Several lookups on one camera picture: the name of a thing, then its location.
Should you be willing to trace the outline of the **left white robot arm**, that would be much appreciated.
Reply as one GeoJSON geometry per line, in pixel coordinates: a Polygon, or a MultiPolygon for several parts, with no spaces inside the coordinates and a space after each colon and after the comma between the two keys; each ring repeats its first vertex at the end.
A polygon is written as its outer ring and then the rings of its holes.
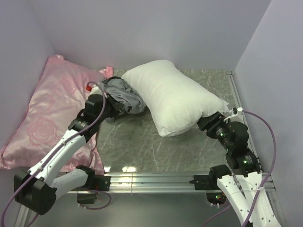
{"type": "Polygon", "coordinates": [[[74,153],[98,132],[99,125],[106,118],[117,116],[123,108],[124,105],[110,95],[90,95],[54,148],[28,171],[15,174],[15,201],[44,215],[67,192],[76,188],[93,189],[95,171],[87,166],[79,165],[61,177],[58,174],[74,153]]]}

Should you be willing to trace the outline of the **white pillow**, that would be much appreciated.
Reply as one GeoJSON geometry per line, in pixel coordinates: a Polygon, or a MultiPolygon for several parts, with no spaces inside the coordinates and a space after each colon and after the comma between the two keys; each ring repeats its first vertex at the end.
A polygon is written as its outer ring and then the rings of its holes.
{"type": "Polygon", "coordinates": [[[168,60],[139,65],[122,75],[151,112],[158,134],[177,136],[202,117],[228,112],[228,103],[181,73],[168,60]]]}

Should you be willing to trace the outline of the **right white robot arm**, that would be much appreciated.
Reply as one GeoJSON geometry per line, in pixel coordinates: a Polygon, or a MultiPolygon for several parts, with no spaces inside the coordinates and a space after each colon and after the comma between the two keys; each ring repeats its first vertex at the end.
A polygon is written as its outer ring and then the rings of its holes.
{"type": "Polygon", "coordinates": [[[216,112],[197,122],[201,131],[220,142],[226,151],[226,165],[210,168],[209,185],[226,196],[243,227],[279,227],[264,187],[271,173],[262,175],[257,156],[248,147],[249,132],[242,108],[234,108],[229,117],[216,112]]]}

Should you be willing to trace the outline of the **grey pillowcase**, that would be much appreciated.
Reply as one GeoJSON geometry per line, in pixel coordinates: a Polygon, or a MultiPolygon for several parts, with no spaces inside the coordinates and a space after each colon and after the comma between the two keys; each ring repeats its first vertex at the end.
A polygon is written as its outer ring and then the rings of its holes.
{"type": "Polygon", "coordinates": [[[137,91],[121,77],[110,77],[100,82],[104,93],[114,102],[113,106],[118,111],[115,117],[107,118],[114,121],[117,117],[125,114],[140,114],[146,108],[137,91]]]}

